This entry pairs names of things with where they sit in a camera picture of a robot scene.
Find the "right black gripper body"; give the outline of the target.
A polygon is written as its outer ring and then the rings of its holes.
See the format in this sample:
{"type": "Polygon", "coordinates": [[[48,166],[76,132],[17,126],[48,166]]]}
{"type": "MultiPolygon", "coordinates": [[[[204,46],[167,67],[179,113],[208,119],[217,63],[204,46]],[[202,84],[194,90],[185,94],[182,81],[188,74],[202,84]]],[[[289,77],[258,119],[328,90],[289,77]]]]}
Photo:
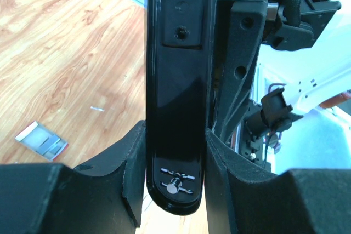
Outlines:
{"type": "Polygon", "coordinates": [[[311,48],[341,9],[332,0],[268,0],[278,5],[277,13],[267,19],[262,43],[276,50],[311,48]]]}

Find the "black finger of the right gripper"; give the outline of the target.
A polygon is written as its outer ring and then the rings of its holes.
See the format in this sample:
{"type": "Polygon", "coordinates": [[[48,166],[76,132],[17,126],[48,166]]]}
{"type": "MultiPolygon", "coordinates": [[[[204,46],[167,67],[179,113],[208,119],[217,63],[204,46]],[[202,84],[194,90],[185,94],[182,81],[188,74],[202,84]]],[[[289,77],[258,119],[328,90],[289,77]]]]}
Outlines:
{"type": "Polygon", "coordinates": [[[267,0],[217,0],[214,134],[227,142],[248,109],[267,0]]]}

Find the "small black clip object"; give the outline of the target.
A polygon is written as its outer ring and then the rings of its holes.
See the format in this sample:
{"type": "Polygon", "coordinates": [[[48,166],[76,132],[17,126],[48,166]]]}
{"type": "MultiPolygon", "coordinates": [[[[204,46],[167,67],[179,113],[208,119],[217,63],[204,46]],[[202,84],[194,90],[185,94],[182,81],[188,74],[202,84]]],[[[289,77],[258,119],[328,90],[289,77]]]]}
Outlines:
{"type": "Polygon", "coordinates": [[[146,185],[175,215],[201,203],[216,0],[147,0],[146,185]]]}

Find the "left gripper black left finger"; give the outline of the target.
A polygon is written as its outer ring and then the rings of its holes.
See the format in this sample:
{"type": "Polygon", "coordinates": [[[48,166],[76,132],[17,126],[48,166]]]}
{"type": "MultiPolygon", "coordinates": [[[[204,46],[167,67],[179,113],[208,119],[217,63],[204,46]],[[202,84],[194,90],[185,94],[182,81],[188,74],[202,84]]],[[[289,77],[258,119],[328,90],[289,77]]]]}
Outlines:
{"type": "Polygon", "coordinates": [[[75,168],[2,165],[1,233],[135,233],[144,180],[144,121],[75,168]]]}

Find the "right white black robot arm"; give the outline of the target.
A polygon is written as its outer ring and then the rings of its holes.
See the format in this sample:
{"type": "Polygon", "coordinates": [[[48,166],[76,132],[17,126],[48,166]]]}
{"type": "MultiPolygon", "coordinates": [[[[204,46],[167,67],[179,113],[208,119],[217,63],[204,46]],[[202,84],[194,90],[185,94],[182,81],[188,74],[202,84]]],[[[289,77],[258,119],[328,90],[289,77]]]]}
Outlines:
{"type": "Polygon", "coordinates": [[[264,49],[254,96],[284,87],[284,98],[302,116],[280,140],[273,140],[273,171],[290,168],[350,168],[350,0],[336,13],[315,46],[295,53],[264,49]]]}

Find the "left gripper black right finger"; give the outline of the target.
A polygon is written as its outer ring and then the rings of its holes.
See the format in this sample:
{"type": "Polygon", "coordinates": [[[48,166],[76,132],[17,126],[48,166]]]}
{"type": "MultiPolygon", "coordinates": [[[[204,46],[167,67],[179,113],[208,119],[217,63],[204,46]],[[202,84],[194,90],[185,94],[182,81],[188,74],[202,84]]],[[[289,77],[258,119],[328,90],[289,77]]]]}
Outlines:
{"type": "Polygon", "coordinates": [[[206,133],[209,233],[350,233],[350,170],[276,175],[206,133]]]}

